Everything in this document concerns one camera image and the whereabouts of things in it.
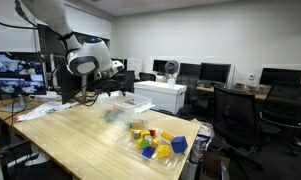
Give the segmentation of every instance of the clear plastic container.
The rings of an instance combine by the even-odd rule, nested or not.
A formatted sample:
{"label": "clear plastic container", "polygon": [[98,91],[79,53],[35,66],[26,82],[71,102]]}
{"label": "clear plastic container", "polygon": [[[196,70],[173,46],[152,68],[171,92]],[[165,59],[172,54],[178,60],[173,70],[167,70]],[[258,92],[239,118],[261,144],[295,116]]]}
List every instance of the clear plastic container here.
{"label": "clear plastic container", "polygon": [[162,140],[160,135],[163,133],[163,131],[161,131],[159,129],[155,129],[155,130],[156,130],[157,138],[159,139],[158,147],[160,145],[169,145],[170,146],[171,151],[170,151],[169,157],[159,159],[158,154],[157,154],[158,147],[156,148],[156,151],[151,156],[151,158],[146,158],[146,157],[142,156],[143,150],[138,149],[136,147],[137,140],[131,136],[131,132],[125,132],[122,136],[119,136],[117,139],[115,139],[114,142],[115,142],[115,144],[119,145],[120,147],[136,154],[140,158],[143,158],[145,160],[145,163],[148,163],[149,165],[151,165],[155,168],[158,168],[161,170],[162,169],[173,170],[175,168],[175,166],[177,165],[182,153],[174,153],[171,144],[168,144]]}
{"label": "clear plastic container", "polygon": [[131,122],[143,120],[144,128],[147,128],[147,112],[154,105],[150,98],[120,91],[111,92],[111,96],[100,98],[102,114],[101,116],[109,123],[112,123],[124,130],[130,129]]}

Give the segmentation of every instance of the paper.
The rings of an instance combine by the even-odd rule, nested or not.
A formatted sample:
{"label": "paper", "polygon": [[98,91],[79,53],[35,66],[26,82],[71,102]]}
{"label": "paper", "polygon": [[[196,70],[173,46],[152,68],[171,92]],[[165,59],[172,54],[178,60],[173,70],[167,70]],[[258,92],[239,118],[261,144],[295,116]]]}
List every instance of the paper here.
{"label": "paper", "polygon": [[77,106],[79,103],[66,103],[66,104],[62,104],[61,102],[53,102],[53,101],[49,101],[46,102],[44,104],[42,104],[41,106],[37,107],[35,110],[27,113],[27,114],[23,114],[18,116],[17,121],[28,121],[37,117],[41,117],[47,114],[52,114],[55,112],[59,112],[62,111],[64,109],[69,109],[71,107]]}

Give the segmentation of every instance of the red block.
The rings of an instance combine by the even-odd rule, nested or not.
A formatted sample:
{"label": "red block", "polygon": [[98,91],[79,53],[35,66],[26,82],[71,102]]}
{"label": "red block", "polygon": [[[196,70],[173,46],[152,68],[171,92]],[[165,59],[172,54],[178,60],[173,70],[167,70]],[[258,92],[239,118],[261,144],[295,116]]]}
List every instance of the red block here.
{"label": "red block", "polygon": [[152,130],[149,130],[150,131],[150,135],[152,137],[156,137],[156,130],[152,129]]}

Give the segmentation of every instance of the monitor screen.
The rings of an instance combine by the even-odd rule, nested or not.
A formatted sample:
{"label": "monitor screen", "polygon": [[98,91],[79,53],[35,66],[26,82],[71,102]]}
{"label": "monitor screen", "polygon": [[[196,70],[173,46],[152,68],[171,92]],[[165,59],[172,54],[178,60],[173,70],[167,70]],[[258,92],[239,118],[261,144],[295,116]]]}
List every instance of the monitor screen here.
{"label": "monitor screen", "polygon": [[274,81],[300,84],[301,70],[263,68],[259,84],[272,85]]}
{"label": "monitor screen", "polygon": [[226,83],[231,64],[201,63],[200,80],[209,82]]}
{"label": "monitor screen", "polygon": [[181,75],[190,75],[190,76],[200,76],[201,65],[200,64],[180,64],[180,73]]}
{"label": "monitor screen", "polygon": [[165,60],[153,60],[153,71],[157,72],[166,72],[164,66],[166,65],[168,61]]}
{"label": "monitor screen", "polygon": [[11,60],[0,53],[0,94],[45,95],[42,63]]}

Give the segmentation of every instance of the toy block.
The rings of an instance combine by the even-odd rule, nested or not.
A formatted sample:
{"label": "toy block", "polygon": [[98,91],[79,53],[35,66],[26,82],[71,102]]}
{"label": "toy block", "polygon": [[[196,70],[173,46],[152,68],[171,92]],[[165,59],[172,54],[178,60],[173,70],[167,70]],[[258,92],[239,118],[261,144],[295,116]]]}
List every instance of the toy block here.
{"label": "toy block", "polygon": [[150,132],[150,135],[152,136],[152,137],[156,137],[156,130],[154,130],[154,129],[151,129],[151,130],[149,130],[149,132]]}
{"label": "toy block", "polygon": [[171,146],[175,153],[183,153],[187,149],[188,143],[184,136],[179,136],[171,141]]}
{"label": "toy block", "polygon": [[168,144],[171,143],[171,141],[173,140],[174,136],[172,136],[171,134],[168,134],[166,132],[163,132],[161,134],[162,140]]}
{"label": "toy block", "polygon": [[121,112],[121,109],[113,106],[112,111],[115,112],[115,113],[119,113],[119,112]]}
{"label": "toy block", "polygon": [[142,119],[133,120],[131,122],[131,128],[132,129],[144,129],[144,122]]}
{"label": "toy block", "polygon": [[142,152],[142,156],[146,157],[146,158],[151,158],[151,156],[154,154],[154,152],[156,151],[156,148],[154,147],[146,147],[143,152]]}
{"label": "toy block", "polygon": [[106,117],[107,116],[107,114],[108,113],[110,113],[111,112],[111,109],[109,109],[109,108],[106,108],[106,109],[104,109],[102,112],[101,112],[101,117]]}
{"label": "toy block", "polygon": [[152,141],[151,141],[151,146],[152,147],[157,147],[159,144],[159,139],[158,138],[154,138]]}
{"label": "toy block", "polygon": [[141,138],[144,139],[146,135],[150,135],[149,131],[141,131]]}
{"label": "toy block", "polygon": [[117,119],[117,113],[112,112],[112,111],[108,111],[106,113],[106,117],[105,118],[106,118],[107,121],[114,121],[115,119]]}
{"label": "toy block", "polygon": [[148,147],[150,145],[148,140],[143,139],[140,143],[140,148],[141,149],[145,149],[146,147]]}
{"label": "toy block", "polygon": [[145,135],[145,136],[144,136],[144,139],[145,139],[145,140],[148,140],[149,142],[151,142],[153,138],[152,138],[152,136],[150,136],[150,135]]}
{"label": "toy block", "polygon": [[143,141],[143,139],[138,139],[136,142],[136,146],[138,149],[141,149],[141,142]]}
{"label": "toy block", "polygon": [[141,137],[141,131],[140,130],[134,131],[133,137],[134,139],[139,139]]}
{"label": "toy block", "polygon": [[130,130],[130,133],[131,133],[131,136],[133,137],[134,136],[134,131],[136,131],[135,129],[131,129]]}
{"label": "toy block", "polygon": [[165,157],[169,157],[170,152],[171,152],[171,149],[170,149],[169,145],[161,145],[161,146],[159,146],[159,148],[157,150],[158,158],[162,159]]}

